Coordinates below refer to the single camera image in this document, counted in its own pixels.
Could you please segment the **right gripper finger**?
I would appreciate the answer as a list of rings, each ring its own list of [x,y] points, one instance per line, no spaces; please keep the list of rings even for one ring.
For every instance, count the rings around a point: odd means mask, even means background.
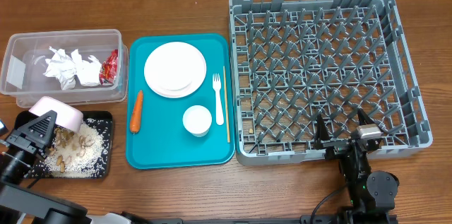
[[[318,114],[317,118],[316,118],[316,133],[315,133],[314,141],[322,142],[322,141],[329,141],[329,140],[330,140],[330,136],[329,136],[326,124],[325,124],[321,114]]]
[[[357,115],[360,126],[375,124],[374,120],[370,118],[362,108],[357,109]]]

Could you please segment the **pink bowl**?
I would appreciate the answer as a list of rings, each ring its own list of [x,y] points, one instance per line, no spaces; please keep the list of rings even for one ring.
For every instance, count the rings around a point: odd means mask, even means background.
[[[56,112],[57,125],[75,133],[79,132],[83,122],[83,113],[70,105],[54,98],[44,96],[29,109],[29,112],[37,116],[42,116],[48,111]]]

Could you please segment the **white tissue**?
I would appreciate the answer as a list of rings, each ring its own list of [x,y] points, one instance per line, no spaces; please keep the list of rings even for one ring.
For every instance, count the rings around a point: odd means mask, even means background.
[[[49,46],[54,53],[51,59],[45,59],[47,69],[43,73],[48,78],[56,78],[62,90],[70,90],[76,86],[76,65],[64,49]]]

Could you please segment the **white napkin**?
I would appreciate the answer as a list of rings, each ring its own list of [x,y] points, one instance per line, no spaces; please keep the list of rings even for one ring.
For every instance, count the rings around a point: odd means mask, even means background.
[[[88,60],[83,60],[78,49],[71,53],[71,58],[76,67],[76,76],[82,86],[93,87],[100,85],[100,61],[93,55],[88,56]]]

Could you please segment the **red snack wrapper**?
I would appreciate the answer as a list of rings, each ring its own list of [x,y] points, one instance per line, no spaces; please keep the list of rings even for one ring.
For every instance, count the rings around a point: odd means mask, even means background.
[[[111,85],[114,83],[117,75],[118,56],[118,50],[115,49],[111,52],[107,60],[102,63],[99,73],[99,80],[101,85]]]

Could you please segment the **orange carrot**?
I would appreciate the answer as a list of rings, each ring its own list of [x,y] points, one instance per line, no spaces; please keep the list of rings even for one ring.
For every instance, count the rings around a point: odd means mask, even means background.
[[[137,134],[141,129],[142,109],[143,109],[143,91],[139,90],[129,122],[129,130],[132,134]]]

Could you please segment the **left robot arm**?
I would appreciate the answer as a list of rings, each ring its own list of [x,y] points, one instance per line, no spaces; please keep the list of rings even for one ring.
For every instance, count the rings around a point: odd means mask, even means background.
[[[125,212],[90,216],[83,206],[20,186],[35,163],[47,157],[57,118],[55,111],[45,112],[15,128],[1,141],[8,147],[1,154],[1,218],[14,223],[23,213],[33,216],[34,223],[148,223]]]

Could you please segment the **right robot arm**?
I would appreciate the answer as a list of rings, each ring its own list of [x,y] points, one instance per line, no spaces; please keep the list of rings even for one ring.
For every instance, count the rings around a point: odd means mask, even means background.
[[[309,222],[315,223],[397,223],[389,214],[395,208],[400,182],[384,171],[372,171],[367,158],[369,151],[379,149],[383,130],[363,109],[357,110],[359,126],[346,141],[332,141],[321,115],[316,118],[315,149],[324,149],[326,160],[337,160],[345,184],[330,193],[312,211]],[[343,206],[334,215],[317,216],[317,211],[330,198],[348,190],[350,206]]]

